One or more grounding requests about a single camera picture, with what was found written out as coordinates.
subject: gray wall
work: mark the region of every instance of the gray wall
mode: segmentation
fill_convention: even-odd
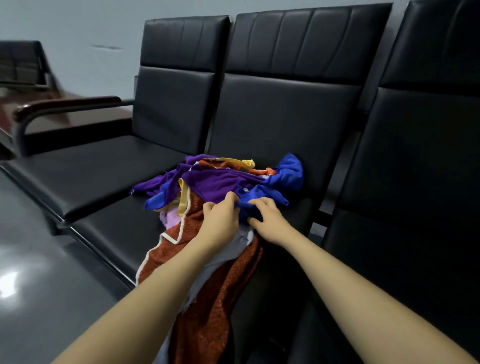
[[[378,0],[0,0],[0,38],[37,39],[61,88],[82,96],[133,96],[145,20]],[[393,32],[406,5],[396,0]]]

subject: shiny floor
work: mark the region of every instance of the shiny floor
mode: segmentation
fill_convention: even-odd
[[[128,293],[0,173],[0,363],[47,364]]]

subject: brown wooden armrest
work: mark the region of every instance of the brown wooden armrest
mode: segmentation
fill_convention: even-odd
[[[13,119],[16,122],[22,122],[27,116],[46,109],[56,109],[77,106],[94,106],[100,104],[110,104],[121,102],[118,96],[99,96],[83,98],[57,98],[53,100],[32,101],[28,104],[19,106],[13,113]]]

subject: right hand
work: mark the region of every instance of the right hand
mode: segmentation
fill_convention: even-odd
[[[284,246],[296,230],[285,220],[275,202],[271,198],[260,197],[248,203],[257,206],[264,220],[260,222],[255,218],[249,218],[250,226],[268,242]]]

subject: orange cloth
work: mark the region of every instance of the orange cloth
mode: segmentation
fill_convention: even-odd
[[[179,243],[175,245],[160,237],[161,244],[147,255],[138,275],[138,283],[174,257],[197,235],[204,219],[203,204],[203,200],[191,192],[183,224],[166,231],[175,240],[181,233]],[[255,235],[252,243],[236,260],[224,263],[212,274],[187,311],[178,314],[168,350],[170,363],[211,364],[218,361],[228,341],[230,311],[254,272],[262,252],[258,236]]]
[[[215,169],[230,168],[232,170],[239,170],[239,171],[254,174],[257,176],[260,176],[260,175],[273,176],[276,174],[276,172],[271,168],[267,168],[265,170],[248,169],[237,163],[230,162],[230,161],[223,162],[220,160],[205,158],[200,160],[198,163],[203,167],[210,167]]]

